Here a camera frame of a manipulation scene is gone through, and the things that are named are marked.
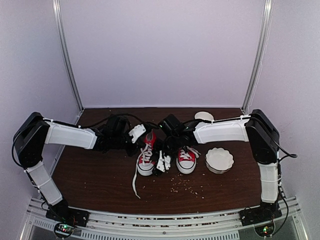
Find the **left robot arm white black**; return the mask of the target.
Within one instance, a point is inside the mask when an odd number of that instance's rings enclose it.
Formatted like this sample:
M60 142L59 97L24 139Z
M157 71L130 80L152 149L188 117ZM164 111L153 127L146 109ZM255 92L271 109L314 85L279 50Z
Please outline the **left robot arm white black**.
M76 126L44 118L33 112L15 133L12 140L13 161L29 177L34 187L48 204L49 210L61 222L72 218L72 211L43 163L45 145L64 145L106 153L109 150L126 150L133 155L138 139L146 133L143 124L131 127L125 114L111 115L99 127Z

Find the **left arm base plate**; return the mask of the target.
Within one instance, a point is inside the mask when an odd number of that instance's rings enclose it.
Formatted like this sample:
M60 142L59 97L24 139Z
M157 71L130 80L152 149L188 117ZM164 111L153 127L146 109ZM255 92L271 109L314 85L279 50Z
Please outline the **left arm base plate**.
M66 223L70 226L86 227L89 215L90 213L88 211L69 208L64 216L53 213L48 209L46 211L45 217L57 222Z

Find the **red canvas sneaker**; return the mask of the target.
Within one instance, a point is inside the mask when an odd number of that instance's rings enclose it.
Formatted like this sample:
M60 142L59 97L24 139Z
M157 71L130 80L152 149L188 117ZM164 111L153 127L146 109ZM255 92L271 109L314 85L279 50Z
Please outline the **red canvas sneaker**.
M197 159L201 153L193 147L185 146L178 150L176 157L176 166L180 173L184 175L191 174L197 165Z
M135 172L132 178L132 190L135 196L140 199L141 197L138 194L136 181L137 176L140 174L141 176L148 177L153 174L153 168L155 166L155 161L152 160L154 144L156 142L156 134L152 130L150 133L146 135L144 138L144 147L140 149L140 154L137 157L135 164Z

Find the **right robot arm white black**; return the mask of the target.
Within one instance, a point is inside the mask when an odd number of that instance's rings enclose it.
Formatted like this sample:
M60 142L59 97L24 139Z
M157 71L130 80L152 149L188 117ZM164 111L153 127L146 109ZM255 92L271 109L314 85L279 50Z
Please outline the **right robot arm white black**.
M179 149L194 148L198 159L194 172L181 180L168 182L160 190L160 199L168 207L158 214L199 214L231 209L257 208L259 220L268 220L280 199L281 164L297 155L280 144L280 132L263 113L232 116L227 109L219 113L225 119L196 119L178 111L159 122L158 135L163 155L171 158L169 176L179 172ZM233 169L216 175L207 168L207 152L225 149L233 157Z

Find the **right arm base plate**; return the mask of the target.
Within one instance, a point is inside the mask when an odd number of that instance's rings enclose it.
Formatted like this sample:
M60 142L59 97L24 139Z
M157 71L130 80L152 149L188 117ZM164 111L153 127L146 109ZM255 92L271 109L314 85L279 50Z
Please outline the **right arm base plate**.
M245 208L239 212L239 217L243 226L268 222L281 216L281 210L271 212L270 209L262 208L261 206L254 208Z

